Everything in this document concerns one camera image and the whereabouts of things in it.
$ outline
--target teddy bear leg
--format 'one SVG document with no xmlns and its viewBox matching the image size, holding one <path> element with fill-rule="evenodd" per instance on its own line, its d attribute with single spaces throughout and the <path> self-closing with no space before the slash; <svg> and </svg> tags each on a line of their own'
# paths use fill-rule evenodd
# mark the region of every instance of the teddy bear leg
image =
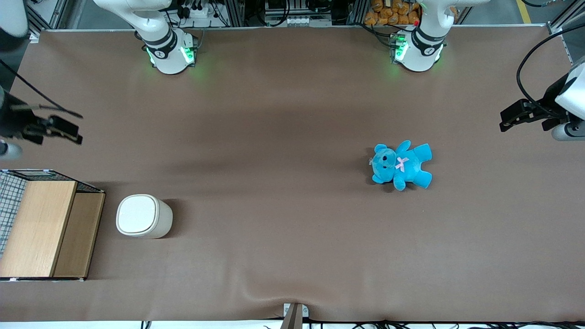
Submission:
<svg viewBox="0 0 585 329">
<path fill-rule="evenodd" d="M 431 180 L 433 179 L 433 175 L 429 172 L 425 172 L 425 171 L 420 171 L 418 172 L 418 174 L 414 177 L 413 179 L 413 183 L 417 186 L 422 187 L 423 189 L 426 189 L 427 187 L 429 187 L 429 184 L 431 183 Z"/>
<path fill-rule="evenodd" d="M 428 144 L 419 145 L 413 151 L 421 162 L 429 161 L 433 158 L 431 147 Z"/>
</svg>

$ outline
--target black band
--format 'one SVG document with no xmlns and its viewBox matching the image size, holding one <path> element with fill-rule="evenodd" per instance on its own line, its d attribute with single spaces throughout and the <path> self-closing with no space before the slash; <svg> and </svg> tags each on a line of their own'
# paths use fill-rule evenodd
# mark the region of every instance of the black band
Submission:
<svg viewBox="0 0 585 329">
<path fill-rule="evenodd" d="M 421 54 L 423 56 L 432 56 L 443 45 L 442 42 L 439 42 L 437 44 L 424 43 L 421 39 L 419 39 L 419 37 L 417 36 L 416 33 L 412 34 L 412 43 L 414 44 L 414 46 L 416 48 L 418 48 L 421 51 Z"/>
<path fill-rule="evenodd" d="M 423 38 L 425 38 L 425 39 L 426 39 L 426 40 L 428 40 L 428 41 L 433 41 L 433 42 L 439 42 L 439 41 L 443 41 L 443 40 L 445 39 L 445 37 L 447 36 L 447 35 L 444 35 L 444 36 L 438 36 L 438 37 L 437 37 L 437 36 L 430 36 L 430 35 L 427 35 L 425 32 L 423 32 L 423 31 L 421 30 L 420 26 L 421 26 L 421 25 L 418 25 L 417 27 L 415 27 L 415 29 L 414 29 L 414 32 L 413 32 L 413 33 L 415 33 L 415 32 L 416 32 L 416 33 L 420 34 L 420 35 L 421 35 Z"/>
<path fill-rule="evenodd" d="M 169 42 L 166 46 L 161 47 L 161 48 L 148 47 L 148 50 L 150 51 L 150 53 L 158 59 L 167 58 L 168 53 L 170 53 L 171 50 L 173 50 L 175 48 L 175 46 L 177 45 L 177 34 L 174 31 L 172 31 L 172 35 L 173 36 L 172 36 L 171 42 Z"/>
<path fill-rule="evenodd" d="M 144 38 L 142 38 L 142 40 L 144 41 L 145 44 L 148 44 L 149 46 L 155 47 L 155 46 L 158 46 L 160 44 L 165 43 L 171 37 L 171 34 L 172 33 L 174 33 L 173 32 L 173 29 L 169 28 L 168 29 L 168 32 L 167 32 L 167 35 L 163 36 L 162 39 L 159 39 L 159 40 L 156 40 L 156 41 L 148 41 L 148 40 L 145 40 Z"/>
</svg>

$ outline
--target teddy bear ear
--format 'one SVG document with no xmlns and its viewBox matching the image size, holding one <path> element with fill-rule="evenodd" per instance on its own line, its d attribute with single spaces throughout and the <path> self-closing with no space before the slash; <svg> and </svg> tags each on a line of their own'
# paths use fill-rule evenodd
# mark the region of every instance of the teddy bear ear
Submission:
<svg viewBox="0 0 585 329">
<path fill-rule="evenodd" d="M 384 184 L 384 181 L 376 175 L 372 176 L 371 179 L 378 184 Z"/>
<path fill-rule="evenodd" d="M 379 151 L 381 151 L 381 150 L 385 150 L 385 149 L 387 149 L 387 148 L 388 148 L 388 146 L 386 146 L 386 145 L 384 145 L 384 144 L 378 144 L 378 145 L 376 145 L 376 147 L 374 148 L 374 152 L 376 152 L 376 153 L 377 153 L 377 152 L 379 152 Z"/>
</svg>

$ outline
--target metal grid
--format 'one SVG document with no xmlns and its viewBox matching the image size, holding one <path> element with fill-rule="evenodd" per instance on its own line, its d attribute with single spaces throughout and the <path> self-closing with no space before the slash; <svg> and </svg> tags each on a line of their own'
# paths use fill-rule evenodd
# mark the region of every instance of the metal grid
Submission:
<svg viewBox="0 0 585 329">
<path fill-rule="evenodd" d="M 61 173 L 57 173 L 54 170 L 49 169 L 18 169 L 18 170 L 3 170 L 9 172 L 11 175 L 18 176 L 21 179 L 29 181 L 76 181 L 77 182 L 77 193 L 103 193 L 103 190 L 96 188 L 95 186 L 83 183 L 71 177 L 65 176 Z"/>
<path fill-rule="evenodd" d="M 7 172 L 0 173 L 0 258 L 25 192 L 26 180 Z"/>
</svg>

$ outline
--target white lid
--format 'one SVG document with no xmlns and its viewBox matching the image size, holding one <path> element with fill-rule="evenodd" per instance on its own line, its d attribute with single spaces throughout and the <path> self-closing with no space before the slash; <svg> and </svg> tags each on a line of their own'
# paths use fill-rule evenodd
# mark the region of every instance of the white lid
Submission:
<svg viewBox="0 0 585 329">
<path fill-rule="evenodd" d="M 159 208 L 154 197 L 137 194 L 126 197 L 118 207 L 118 227 L 125 233 L 140 233 L 153 226 Z"/>
</svg>

